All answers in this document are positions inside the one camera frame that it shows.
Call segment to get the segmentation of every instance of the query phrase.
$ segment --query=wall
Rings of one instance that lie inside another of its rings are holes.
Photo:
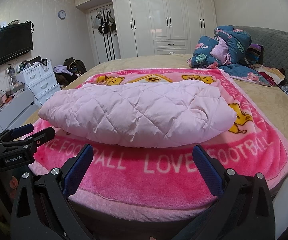
[[[65,10],[66,18],[60,20],[58,11]],[[73,57],[82,60],[89,70],[94,64],[86,14],[75,8],[75,0],[0,0],[0,22],[30,20],[35,30],[32,34],[34,50],[15,59],[9,64],[19,65],[25,59],[41,55],[50,58],[52,65],[62,65],[65,59]],[[9,84],[4,70],[9,65],[0,66],[0,89]]]
[[[214,0],[218,25],[255,26],[288,32],[288,0]]]

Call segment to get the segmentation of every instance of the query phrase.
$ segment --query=door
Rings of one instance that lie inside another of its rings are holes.
[[[191,38],[191,53],[194,52],[196,44],[203,36],[202,13],[199,0],[185,0],[188,16],[188,30]]]
[[[154,40],[170,40],[166,0],[148,0]]]
[[[148,0],[130,0],[138,56],[154,55]]]
[[[121,58],[137,57],[130,0],[113,0]]]
[[[100,15],[107,15],[110,11],[113,19],[115,19],[113,5],[107,5],[102,8],[91,11],[91,17],[94,19],[98,13]],[[108,60],[120,59],[121,53],[118,45],[117,33],[116,31],[111,32],[111,34],[101,34],[98,29],[93,29],[95,45],[97,50],[97,55],[99,57],[99,63],[107,62]]]
[[[213,0],[199,0],[202,9],[203,33],[205,36],[214,37],[217,26]]]
[[[171,39],[187,39],[184,0],[166,0]]]

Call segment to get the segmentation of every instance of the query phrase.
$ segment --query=quilted headboard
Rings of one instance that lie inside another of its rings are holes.
[[[264,47],[263,65],[283,68],[288,86],[288,33],[259,27],[234,26],[234,28],[248,32],[252,37],[252,43]]]

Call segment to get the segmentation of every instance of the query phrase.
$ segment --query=pink fleece blanket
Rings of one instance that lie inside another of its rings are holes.
[[[239,174],[265,175],[273,188],[288,173],[288,141],[245,92],[219,69],[143,69],[97,74],[86,82],[122,85],[126,82],[178,82],[193,79],[219,88],[236,111],[229,131],[202,143],[207,153]],[[34,132],[50,124],[39,119]],[[95,143],[56,128],[55,138],[40,146],[30,169],[43,174],[61,167],[85,143],[94,159],[70,199],[88,208],[138,221],[174,221],[193,217],[213,201],[192,160],[194,145],[174,148],[127,148]]]

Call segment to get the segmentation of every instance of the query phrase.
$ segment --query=wall-mounted tv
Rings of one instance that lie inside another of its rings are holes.
[[[0,65],[33,49],[31,23],[0,28]]]

